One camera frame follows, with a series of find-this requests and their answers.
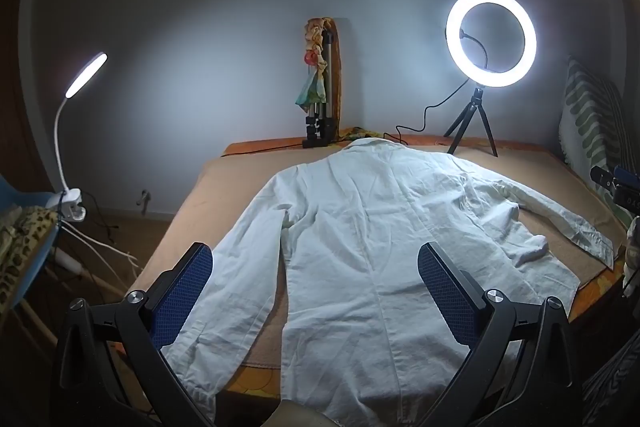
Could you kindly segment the white shirt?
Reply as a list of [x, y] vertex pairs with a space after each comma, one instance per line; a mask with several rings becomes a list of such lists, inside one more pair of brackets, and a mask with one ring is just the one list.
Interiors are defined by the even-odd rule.
[[214, 248], [213, 273], [164, 357], [214, 417], [284, 277], [281, 397], [345, 426], [414, 426], [465, 356], [419, 275], [424, 244], [512, 300], [573, 303], [578, 277], [521, 209], [612, 265], [612, 242], [586, 219], [456, 156], [362, 139], [282, 170]]

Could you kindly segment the green patterned white pillow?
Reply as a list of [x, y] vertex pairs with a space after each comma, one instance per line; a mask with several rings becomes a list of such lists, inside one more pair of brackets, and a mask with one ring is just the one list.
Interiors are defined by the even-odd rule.
[[626, 127], [623, 104], [614, 83], [589, 72], [576, 58], [567, 64], [559, 141], [565, 162], [610, 207], [614, 216], [629, 227], [632, 214], [617, 206], [611, 193], [594, 183], [590, 170], [608, 172], [616, 167], [637, 167], [636, 147]]

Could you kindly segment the black striped cloth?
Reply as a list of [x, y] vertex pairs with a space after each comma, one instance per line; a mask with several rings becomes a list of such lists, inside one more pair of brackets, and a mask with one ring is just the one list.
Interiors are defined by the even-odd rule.
[[583, 426], [638, 426], [639, 332], [582, 389]]

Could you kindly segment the leopard print cloth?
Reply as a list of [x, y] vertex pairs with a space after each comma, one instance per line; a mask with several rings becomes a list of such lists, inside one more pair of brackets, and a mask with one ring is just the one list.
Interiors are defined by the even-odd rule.
[[51, 244], [58, 216], [41, 206], [11, 205], [1, 211], [1, 314], [26, 293]]

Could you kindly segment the white clip desk lamp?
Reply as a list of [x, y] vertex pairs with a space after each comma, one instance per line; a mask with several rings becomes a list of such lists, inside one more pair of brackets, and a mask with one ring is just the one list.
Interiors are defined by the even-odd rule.
[[84, 139], [80, 139], [79, 135], [86, 118], [75, 106], [78, 98], [82, 98], [93, 80], [101, 75], [107, 61], [108, 54], [105, 51], [90, 55], [67, 81], [53, 115], [52, 152], [60, 187], [50, 198], [48, 206], [63, 220], [72, 223], [82, 222], [87, 216], [84, 193], [78, 182], [73, 179], [73, 173], [67, 172], [67, 167], [73, 164], [84, 145]]

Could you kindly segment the blue chair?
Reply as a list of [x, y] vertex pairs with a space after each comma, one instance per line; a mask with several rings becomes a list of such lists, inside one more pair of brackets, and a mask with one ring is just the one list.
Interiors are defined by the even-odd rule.
[[1, 178], [1, 324], [24, 297], [58, 235], [53, 193], [23, 193]]

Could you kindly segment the colourful scarf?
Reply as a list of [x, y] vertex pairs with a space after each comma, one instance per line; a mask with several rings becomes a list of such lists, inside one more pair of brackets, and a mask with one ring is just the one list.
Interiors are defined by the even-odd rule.
[[329, 63], [323, 57], [323, 33], [329, 29], [327, 17], [312, 18], [305, 26], [304, 62], [308, 66], [309, 76], [296, 98], [296, 105], [308, 112], [314, 104], [326, 103], [326, 80], [324, 73]]

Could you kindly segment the orange wooden board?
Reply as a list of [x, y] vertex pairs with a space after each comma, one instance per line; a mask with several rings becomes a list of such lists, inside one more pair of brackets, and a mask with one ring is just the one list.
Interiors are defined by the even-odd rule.
[[329, 95], [330, 101], [328, 105], [331, 109], [331, 141], [337, 142], [340, 137], [341, 113], [342, 113], [342, 60], [340, 50], [340, 38], [335, 20], [327, 17], [324, 21], [324, 30], [326, 31], [326, 61], [328, 67], [326, 73], [329, 78]]

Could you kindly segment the wall valve fitting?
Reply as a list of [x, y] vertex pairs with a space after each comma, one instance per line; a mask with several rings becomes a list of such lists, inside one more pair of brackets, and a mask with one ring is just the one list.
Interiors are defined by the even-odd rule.
[[137, 207], [140, 209], [142, 216], [146, 215], [148, 211], [149, 202], [151, 200], [151, 194], [148, 190], [143, 190], [139, 199], [136, 202]]

